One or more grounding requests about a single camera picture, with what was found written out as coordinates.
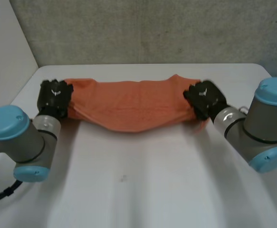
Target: cable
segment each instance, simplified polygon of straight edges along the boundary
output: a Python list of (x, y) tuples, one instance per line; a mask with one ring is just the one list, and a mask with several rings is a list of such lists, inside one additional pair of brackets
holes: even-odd
[(22, 181), (16, 180), (11, 187), (6, 188), (3, 192), (0, 193), (0, 200), (13, 194), (14, 190), (16, 190), (21, 184)]

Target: blue end cap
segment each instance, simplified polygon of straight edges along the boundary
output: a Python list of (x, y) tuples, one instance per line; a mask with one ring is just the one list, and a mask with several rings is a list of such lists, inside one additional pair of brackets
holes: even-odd
[(269, 172), (277, 168), (277, 147), (266, 150), (255, 156), (249, 165), (257, 172)]
[(255, 98), (265, 104), (277, 106), (277, 77), (261, 81), (255, 92)]
[(13, 139), (27, 130), (29, 117), (13, 105), (0, 107), (0, 140)]
[(14, 169), (14, 177), (23, 182), (42, 182), (48, 177), (49, 170), (42, 166), (20, 166)]

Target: orange cloth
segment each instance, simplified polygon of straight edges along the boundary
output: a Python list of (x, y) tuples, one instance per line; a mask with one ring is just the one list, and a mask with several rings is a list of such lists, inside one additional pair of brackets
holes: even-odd
[(118, 132), (142, 132), (159, 126), (196, 120), (182, 93), (199, 82), (174, 75), (164, 81), (97, 82), (66, 79), (74, 91), (68, 117), (96, 123)]

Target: table surface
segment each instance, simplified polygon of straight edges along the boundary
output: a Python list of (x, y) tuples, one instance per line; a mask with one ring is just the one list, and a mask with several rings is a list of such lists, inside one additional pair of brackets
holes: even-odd
[[(255, 64), (81, 65), (40, 68), (12, 104), (30, 117), (45, 79), (100, 82), (211, 79), (235, 107), (270, 75)], [(0, 191), (14, 179), (0, 154)], [(277, 170), (258, 174), (209, 123), (138, 134), (66, 120), (51, 173), (0, 201), (0, 228), (277, 228)]]

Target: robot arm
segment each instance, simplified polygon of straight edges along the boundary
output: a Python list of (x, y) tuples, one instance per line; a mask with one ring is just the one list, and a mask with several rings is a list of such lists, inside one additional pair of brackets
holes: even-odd
[(39, 114), (32, 121), (19, 107), (0, 107), (0, 152), (16, 162), (17, 180), (40, 182), (47, 178), (60, 120), (67, 116), (72, 92), (72, 85), (64, 81), (44, 81), (37, 102)]
[(200, 120), (215, 128), (257, 172), (277, 168), (277, 77), (263, 80), (246, 114), (227, 104), (222, 92), (203, 81), (183, 93)]

